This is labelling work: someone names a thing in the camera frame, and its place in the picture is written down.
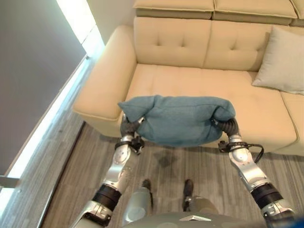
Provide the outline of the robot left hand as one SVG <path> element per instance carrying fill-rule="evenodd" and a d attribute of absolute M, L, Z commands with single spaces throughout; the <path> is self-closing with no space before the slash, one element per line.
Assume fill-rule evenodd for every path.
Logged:
<path fill-rule="evenodd" d="M 125 114 L 122 116 L 122 121 L 120 125 L 120 133 L 122 137 L 130 136 L 134 137 L 135 132 L 141 125 L 141 123 L 144 121 L 144 118 L 141 117 L 139 120 L 136 120 L 135 122 L 130 122 L 129 119 Z"/>

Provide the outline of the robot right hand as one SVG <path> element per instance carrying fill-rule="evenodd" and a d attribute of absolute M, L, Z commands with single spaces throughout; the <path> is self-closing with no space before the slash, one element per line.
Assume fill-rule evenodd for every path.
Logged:
<path fill-rule="evenodd" d="M 216 119 L 211 120 L 212 124 L 223 131 L 228 137 L 233 135 L 240 135 L 237 120 L 231 118 L 227 121 L 218 121 Z"/>

